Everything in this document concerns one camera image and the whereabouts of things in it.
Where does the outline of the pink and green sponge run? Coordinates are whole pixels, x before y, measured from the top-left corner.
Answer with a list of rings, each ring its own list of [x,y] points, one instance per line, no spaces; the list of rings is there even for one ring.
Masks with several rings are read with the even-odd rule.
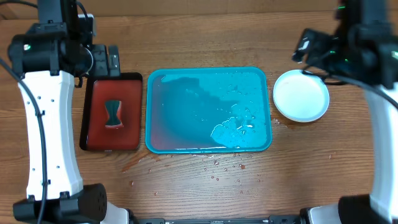
[[[123,123],[121,121],[121,101],[119,100],[106,101],[105,108],[108,115],[105,127],[114,128],[114,129],[123,127]]]

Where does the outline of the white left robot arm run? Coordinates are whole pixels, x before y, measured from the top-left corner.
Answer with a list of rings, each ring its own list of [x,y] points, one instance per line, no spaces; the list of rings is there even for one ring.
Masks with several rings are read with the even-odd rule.
[[[24,223],[134,223],[132,212],[108,201],[102,184],[85,185],[72,125],[75,81],[107,74],[108,54],[93,44],[92,18],[77,26],[34,24],[13,37],[7,71],[25,105],[30,171],[26,198],[13,206]]]

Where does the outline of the light blue plate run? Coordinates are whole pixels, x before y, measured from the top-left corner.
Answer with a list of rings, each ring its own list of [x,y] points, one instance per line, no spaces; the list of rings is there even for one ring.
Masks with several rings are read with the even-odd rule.
[[[330,94],[323,81],[301,70],[283,73],[275,82],[272,92],[277,110],[289,120],[310,123],[321,118],[328,110]]]

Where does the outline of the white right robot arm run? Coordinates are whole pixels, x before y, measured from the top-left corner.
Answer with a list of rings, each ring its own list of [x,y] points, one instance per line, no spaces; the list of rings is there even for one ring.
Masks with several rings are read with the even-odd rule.
[[[342,22],[333,35],[305,29],[292,59],[325,71],[326,85],[364,90],[373,127],[374,180],[369,195],[305,208],[307,223],[397,223],[397,36],[389,23]]]

